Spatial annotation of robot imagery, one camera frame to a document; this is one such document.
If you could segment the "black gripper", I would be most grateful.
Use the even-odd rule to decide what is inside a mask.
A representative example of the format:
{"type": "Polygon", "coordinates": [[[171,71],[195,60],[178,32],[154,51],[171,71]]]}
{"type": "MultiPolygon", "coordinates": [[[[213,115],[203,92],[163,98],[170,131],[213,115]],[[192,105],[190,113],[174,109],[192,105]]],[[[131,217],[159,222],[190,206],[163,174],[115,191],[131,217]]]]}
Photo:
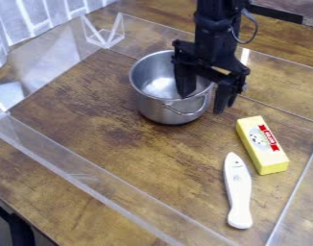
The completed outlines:
{"type": "Polygon", "coordinates": [[[234,104],[250,69],[235,57],[241,14],[213,19],[195,13],[195,39],[172,42],[174,77],[178,95],[186,98],[196,89],[196,77],[218,82],[213,112],[219,114],[234,104]]]}

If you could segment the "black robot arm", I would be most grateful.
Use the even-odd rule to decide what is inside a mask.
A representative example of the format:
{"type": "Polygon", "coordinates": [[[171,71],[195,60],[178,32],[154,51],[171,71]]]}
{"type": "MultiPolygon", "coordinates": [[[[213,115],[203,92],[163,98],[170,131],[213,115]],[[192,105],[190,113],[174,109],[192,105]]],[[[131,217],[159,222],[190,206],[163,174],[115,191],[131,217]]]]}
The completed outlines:
{"type": "Polygon", "coordinates": [[[241,15],[247,0],[198,0],[195,40],[172,42],[175,88],[186,98],[196,89],[196,77],[218,85],[214,113],[230,107],[242,92],[250,69],[235,57],[241,15]]]}

